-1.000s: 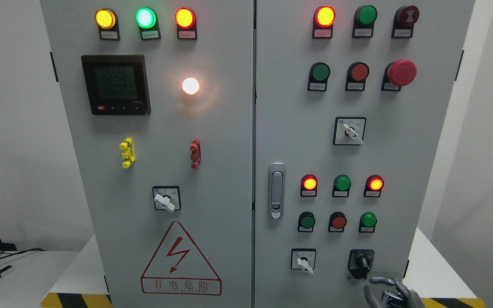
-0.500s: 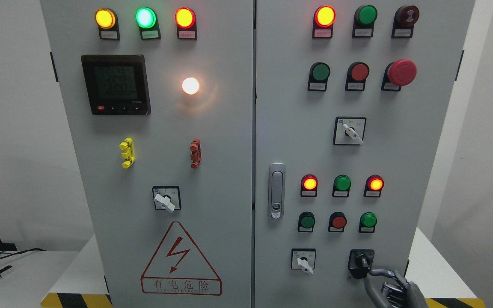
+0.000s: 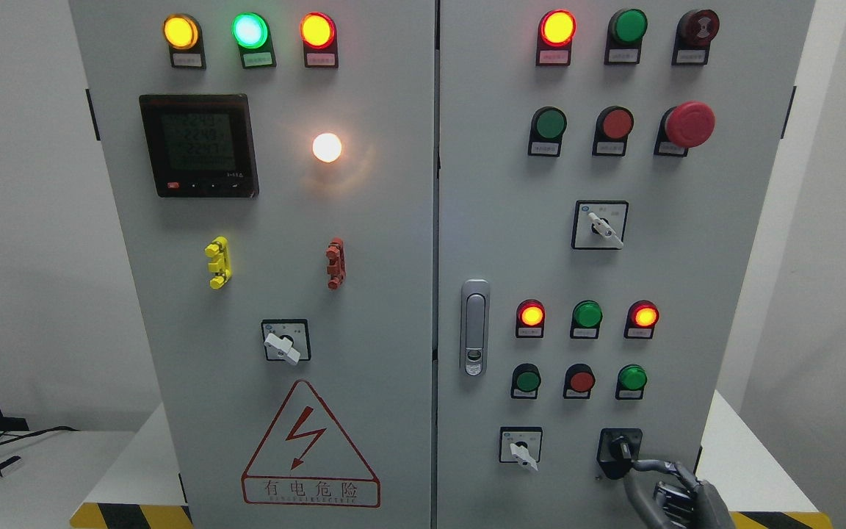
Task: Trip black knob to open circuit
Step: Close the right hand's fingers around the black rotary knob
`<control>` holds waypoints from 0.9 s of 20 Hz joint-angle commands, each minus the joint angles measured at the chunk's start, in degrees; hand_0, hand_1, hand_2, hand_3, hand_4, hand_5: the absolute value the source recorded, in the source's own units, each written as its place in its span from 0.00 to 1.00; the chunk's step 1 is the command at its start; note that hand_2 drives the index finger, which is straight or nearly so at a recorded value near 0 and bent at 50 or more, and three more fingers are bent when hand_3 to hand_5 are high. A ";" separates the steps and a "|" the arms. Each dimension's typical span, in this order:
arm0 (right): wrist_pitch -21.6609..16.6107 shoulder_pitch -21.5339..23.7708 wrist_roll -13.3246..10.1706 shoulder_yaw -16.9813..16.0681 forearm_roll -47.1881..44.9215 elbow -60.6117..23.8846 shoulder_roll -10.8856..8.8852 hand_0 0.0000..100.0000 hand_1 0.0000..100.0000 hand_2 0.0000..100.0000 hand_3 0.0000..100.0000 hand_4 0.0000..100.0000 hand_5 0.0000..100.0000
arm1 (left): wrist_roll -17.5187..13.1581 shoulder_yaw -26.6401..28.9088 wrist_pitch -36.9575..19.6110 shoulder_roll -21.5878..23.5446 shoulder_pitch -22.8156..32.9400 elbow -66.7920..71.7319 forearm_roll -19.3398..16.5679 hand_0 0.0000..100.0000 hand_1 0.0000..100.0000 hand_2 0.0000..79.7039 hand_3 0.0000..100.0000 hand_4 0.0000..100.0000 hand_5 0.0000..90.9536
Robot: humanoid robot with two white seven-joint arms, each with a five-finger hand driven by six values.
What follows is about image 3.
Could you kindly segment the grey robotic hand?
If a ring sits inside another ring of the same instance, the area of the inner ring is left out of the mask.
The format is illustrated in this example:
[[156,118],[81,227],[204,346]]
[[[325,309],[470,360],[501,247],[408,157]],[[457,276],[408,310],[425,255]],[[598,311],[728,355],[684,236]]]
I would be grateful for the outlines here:
[[[631,471],[622,479],[626,497],[641,522],[648,528],[735,528],[729,508],[719,491],[707,480],[699,480],[681,462],[632,460]],[[675,476],[680,486],[658,482],[648,493],[638,484],[639,472],[661,472]]]

